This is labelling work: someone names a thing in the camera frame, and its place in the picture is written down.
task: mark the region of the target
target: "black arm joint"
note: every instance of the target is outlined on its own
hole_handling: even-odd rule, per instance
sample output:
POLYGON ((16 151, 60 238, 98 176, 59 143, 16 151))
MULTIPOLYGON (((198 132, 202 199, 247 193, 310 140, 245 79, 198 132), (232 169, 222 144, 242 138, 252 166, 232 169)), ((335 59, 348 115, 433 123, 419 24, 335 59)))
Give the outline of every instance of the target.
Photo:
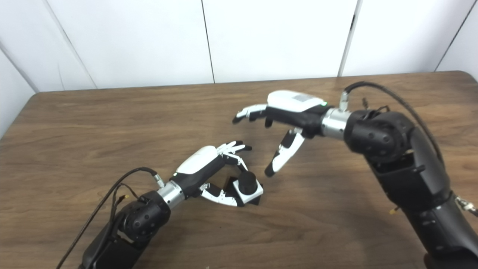
POLYGON ((408 133, 413 123, 398 112, 351 114, 344 131, 344 140, 351 151, 363 154, 372 162, 393 162, 409 148, 408 133))
POLYGON ((126 205, 121 212, 125 218, 119 230, 136 242, 151 240, 171 215, 169 206, 156 191, 145 193, 137 201, 126 205))

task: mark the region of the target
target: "black cylinder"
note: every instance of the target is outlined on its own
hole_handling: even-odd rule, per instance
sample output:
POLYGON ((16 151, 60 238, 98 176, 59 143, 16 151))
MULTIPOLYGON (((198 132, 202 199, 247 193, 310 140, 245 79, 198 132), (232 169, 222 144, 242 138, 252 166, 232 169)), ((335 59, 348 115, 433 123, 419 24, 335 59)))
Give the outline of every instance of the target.
POLYGON ((257 190, 256 175, 249 171, 242 172, 238 177, 239 191, 245 195, 254 194, 257 190))

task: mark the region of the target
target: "robotic arm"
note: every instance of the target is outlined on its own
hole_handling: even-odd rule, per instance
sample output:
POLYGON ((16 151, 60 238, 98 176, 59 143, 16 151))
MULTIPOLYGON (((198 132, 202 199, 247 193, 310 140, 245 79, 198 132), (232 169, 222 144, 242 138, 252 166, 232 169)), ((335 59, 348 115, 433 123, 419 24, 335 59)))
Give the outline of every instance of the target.
POLYGON ((218 148, 205 146, 184 161, 170 178, 160 186, 124 206, 113 221, 97 235, 83 254, 80 269, 131 269, 158 230, 165 225, 171 210, 191 197, 202 196, 210 201, 229 206, 244 206, 258 202, 263 194, 256 176, 249 172, 236 153, 252 150, 242 141, 232 141, 218 148), (231 188, 225 191, 206 181, 226 164, 241 170, 231 188))
POLYGON ((478 236, 456 202, 474 215, 478 211, 451 191, 444 165, 423 132, 398 112, 347 111, 349 92, 344 91, 340 107, 335 108, 311 95, 274 91, 267 104, 244 108, 232 122, 265 118, 266 128, 273 121, 295 127, 267 166, 269 177, 296 153, 305 138, 343 140, 352 152, 365 157, 385 194, 402 208, 428 252, 425 264, 429 269, 478 268, 478 236))

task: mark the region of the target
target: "cable connector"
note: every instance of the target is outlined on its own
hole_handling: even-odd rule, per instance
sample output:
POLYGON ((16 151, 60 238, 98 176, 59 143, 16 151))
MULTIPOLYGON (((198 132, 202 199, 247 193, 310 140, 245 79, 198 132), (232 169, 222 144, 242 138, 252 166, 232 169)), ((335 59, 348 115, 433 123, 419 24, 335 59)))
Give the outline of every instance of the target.
POLYGON ((158 174, 154 175, 153 177, 156 180, 156 183, 158 183, 159 188, 160 189, 164 188, 165 185, 164 185, 163 179, 158 174))
POLYGON ((475 217, 478 217, 477 208, 465 199, 461 199, 459 196, 455 197, 456 203, 460 206, 461 210, 472 213, 475 217))
POLYGON ((341 111, 347 111, 348 108, 348 93, 346 91, 342 92, 340 96, 340 102, 338 103, 338 108, 341 111))

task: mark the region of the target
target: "wood grain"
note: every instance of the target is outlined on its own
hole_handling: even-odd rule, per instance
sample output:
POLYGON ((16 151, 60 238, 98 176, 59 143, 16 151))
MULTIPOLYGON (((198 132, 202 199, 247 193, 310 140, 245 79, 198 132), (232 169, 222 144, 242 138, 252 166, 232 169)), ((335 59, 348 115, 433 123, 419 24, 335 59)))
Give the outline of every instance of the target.
MULTIPOLYGON (((477 202, 478 85, 463 72, 320 78, 193 86, 42 92, 0 141, 0 267, 53 268, 111 184, 138 166, 163 178, 205 145, 241 139, 241 153, 264 184, 260 206, 231 208, 190 199, 136 268, 424 268, 424 249, 362 157, 340 141, 307 140, 274 178, 263 170, 288 129, 262 122, 232 125, 241 108, 290 89, 338 103, 340 91, 370 80, 402 95, 428 122, 454 190, 477 202)), ((382 93, 352 94, 351 109, 398 104, 382 93)), ((236 175, 225 168, 213 177, 236 175)), ((155 188, 146 174, 127 182, 155 188)), ((76 268, 104 225, 109 206, 87 230, 64 268, 76 268)), ((478 231, 478 221, 468 216, 478 231)))

